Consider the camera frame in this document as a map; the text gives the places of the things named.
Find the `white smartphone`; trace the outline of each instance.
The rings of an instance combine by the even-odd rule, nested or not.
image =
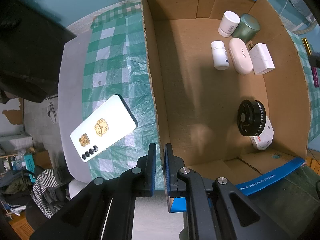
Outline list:
[[[87,162],[138,126],[118,95],[111,96],[71,134],[71,140]]]

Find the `teal box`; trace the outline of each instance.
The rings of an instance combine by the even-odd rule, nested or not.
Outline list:
[[[35,173],[35,163],[33,161],[32,153],[26,154],[24,156],[24,161],[26,162],[27,170]],[[36,182],[36,178],[29,174],[31,182]]]

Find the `green tin can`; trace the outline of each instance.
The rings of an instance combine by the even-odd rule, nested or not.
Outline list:
[[[239,38],[247,44],[260,30],[260,24],[251,15],[244,13],[240,17],[240,23],[232,34],[232,37]]]

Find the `metal screw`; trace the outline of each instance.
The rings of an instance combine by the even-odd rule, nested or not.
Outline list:
[[[183,173],[183,174],[188,174],[190,172],[190,169],[187,168],[187,167],[183,167],[180,169],[180,172]]]
[[[103,181],[104,181],[103,178],[95,178],[93,182],[94,182],[94,184],[96,184],[96,185],[100,185],[100,184],[103,183]]]
[[[134,174],[139,174],[141,172],[141,169],[139,167],[135,167],[131,170],[131,172]]]
[[[228,180],[225,177],[220,177],[218,178],[218,182],[223,185],[227,184]]]

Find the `small white cube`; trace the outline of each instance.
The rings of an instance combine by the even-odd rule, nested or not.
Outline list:
[[[249,50],[249,55],[256,75],[263,75],[275,68],[266,44],[257,43]]]

